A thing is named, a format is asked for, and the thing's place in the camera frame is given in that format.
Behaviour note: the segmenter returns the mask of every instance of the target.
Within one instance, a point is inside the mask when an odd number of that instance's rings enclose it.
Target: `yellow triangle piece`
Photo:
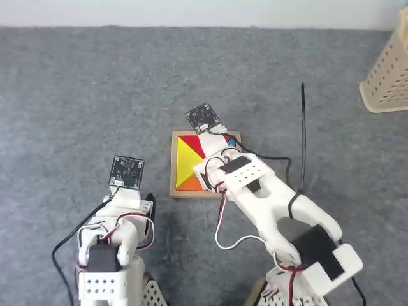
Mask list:
[[[180,137],[177,138],[176,189],[193,173],[193,167],[203,159]]]

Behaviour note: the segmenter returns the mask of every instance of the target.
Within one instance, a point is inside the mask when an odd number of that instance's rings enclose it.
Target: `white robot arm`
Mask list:
[[[227,129],[208,103],[186,117],[198,133],[206,158],[194,167],[204,190],[223,191],[251,220],[267,251],[286,266],[308,267],[296,276],[293,298],[324,296],[363,267],[354,249],[335,245],[342,236],[339,224],[308,197],[297,194],[255,154],[241,153],[225,140]],[[277,221],[291,217],[312,226],[289,242]],[[281,293],[288,294],[288,273],[272,270],[267,275]]]
[[[78,231],[78,295],[81,306],[141,306],[146,299],[145,264],[136,250],[154,241],[155,199],[141,200],[139,185],[144,161],[115,156],[110,175],[112,198]],[[148,244],[139,243],[152,238]],[[156,305],[166,305],[156,282]]]

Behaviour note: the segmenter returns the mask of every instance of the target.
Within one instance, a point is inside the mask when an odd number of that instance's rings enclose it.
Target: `gray carpet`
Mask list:
[[[209,102],[253,150],[300,171],[307,91],[307,194],[365,267],[369,305],[406,302],[408,112],[372,114],[358,82],[389,32],[261,29],[0,29],[0,305],[67,305],[50,253],[108,192],[114,154],[147,160],[157,240],[143,252],[173,306],[241,305],[273,267],[256,241],[222,251],[217,200],[169,198],[170,135]],[[270,163],[282,177],[284,164]],[[305,229],[285,221],[294,237]],[[221,241],[255,233],[234,204]],[[75,241],[58,254],[73,280]],[[349,282],[333,305],[361,305]]]

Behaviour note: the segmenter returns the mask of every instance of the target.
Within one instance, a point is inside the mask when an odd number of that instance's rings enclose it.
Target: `beige basket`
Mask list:
[[[408,110],[408,52],[394,31],[360,93],[370,112]]]

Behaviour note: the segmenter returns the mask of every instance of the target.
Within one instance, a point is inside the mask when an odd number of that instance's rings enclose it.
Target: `circuit board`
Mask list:
[[[185,115],[197,134],[201,134],[221,123],[217,114],[208,103],[193,108]]]
[[[144,159],[115,155],[110,170],[109,185],[139,189],[144,166]]]

